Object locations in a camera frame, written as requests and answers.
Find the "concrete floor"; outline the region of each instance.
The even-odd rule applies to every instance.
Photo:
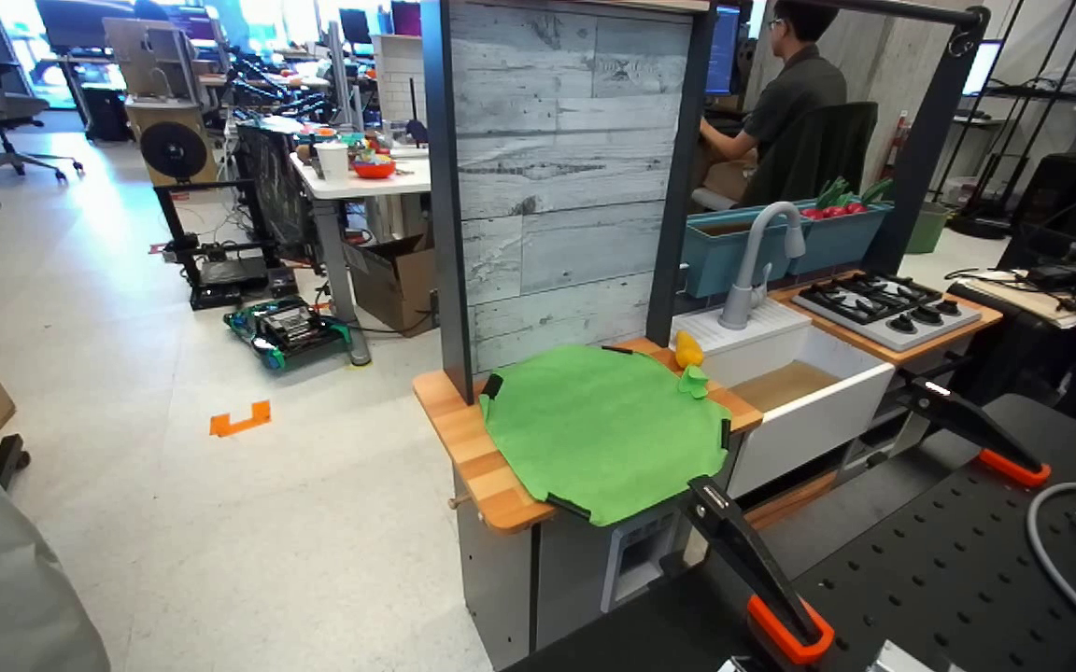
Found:
[[[449,463],[406,385],[437,333],[372,333],[346,358],[269,377],[190,315],[135,145],[20,134],[84,177],[0,172],[0,380],[33,468],[13,504],[40,528],[117,669],[488,669],[463,614]],[[194,214],[220,231],[209,206]],[[991,267],[940,237],[905,272]],[[209,437],[269,400],[274,427]]]

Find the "wall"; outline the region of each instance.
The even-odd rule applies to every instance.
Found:
[[[473,369],[647,333],[691,23],[452,4]]]
[[[909,0],[909,4],[949,7],[949,0]],[[985,37],[1002,37],[1017,0],[981,0],[981,4],[991,7]],[[1011,41],[1002,53],[996,78],[1022,83],[1036,75],[1037,58],[1050,44],[1055,25],[1062,23],[1065,7],[1068,0],[1022,4]],[[842,70],[847,75],[853,102],[879,102],[879,130],[868,151],[868,180],[875,177],[880,160],[880,151],[898,127],[898,117],[915,120],[915,107],[925,95],[925,83],[935,75],[935,65],[944,41],[949,41],[949,25],[910,23],[910,18],[879,18],[864,12],[842,12],[830,35],[823,37],[823,53],[833,65],[842,65]],[[1055,53],[1055,68],[1050,68],[1055,75],[1065,70],[1071,44],[1076,44],[1076,17],[1062,37],[1062,48]],[[771,58],[771,44],[759,44],[754,70],[749,70],[749,102],[777,70],[781,65]],[[981,102],[981,107],[996,120],[1008,117],[1008,106],[1011,106],[1008,96]],[[1036,111],[1017,127],[1011,153],[1027,145],[1036,130]],[[949,188],[971,180],[995,142],[996,134],[966,130],[965,151],[955,153],[955,166],[952,166]],[[1076,145],[1076,111],[1071,106],[1055,106],[1047,130],[1031,145],[1031,167],[1037,166],[1037,156],[1068,153],[1071,145]]]
[[[409,78],[416,78],[416,102],[419,120],[426,125],[426,75],[422,75],[422,41],[380,35],[376,37],[376,96],[380,96],[380,120],[406,125],[409,120]]]

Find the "black metal table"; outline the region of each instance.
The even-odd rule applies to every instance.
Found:
[[[1022,397],[1002,397],[985,415],[1055,463],[1055,481],[1076,481],[1071,420]],[[823,669],[864,672],[880,641],[931,669],[1076,669],[1076,609],[1022,536],[1031,493],[980,475],[971,457],[961,437],[939,433],[764,532],[797,592],[837,629]],[[1071,511],[1071,493],[1050,501],[1041,537],[1076,584]],[[739,600],[739,579],[707,559],[515,669],[712,672],[727,656],[771,669]]]

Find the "gas stove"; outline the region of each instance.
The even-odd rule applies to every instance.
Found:
[[[809,285],[797,292],[797,304],[889,353],[910,353],[980,321],[976,312],[944,300],[940,292],[875,272]]]

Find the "orange handle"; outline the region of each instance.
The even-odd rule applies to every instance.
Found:
[[[1008,457],[995,452],[995,448],[981,448],[980,452],[980,472],[991,472],[1020,491],[1041,491],[1050,478],[1055,478],[1055,468],[1050,463],[1037,463],[1037,472],[1022,468],[1022,463],[1011,463]]]
[[[819,615],[808,600],[802,600],[802,609],[808,609],[808,621],[809,621],[815,631],[819,631],[815,641],[801,641],[797,631],[791,631],[787,623],[781,623],[759,595],[749,595],[749,600],[748,600],[748,621],[749,621],[749,629],[754,629],[754,631],[761,634],[761,641],[773,646],[773,653],[781,653],[791,669],[809,669],[809,665],[819,665],[819,662],[833,649],[833,641],[837,641],[837,629],[833,629],[825,615]]]

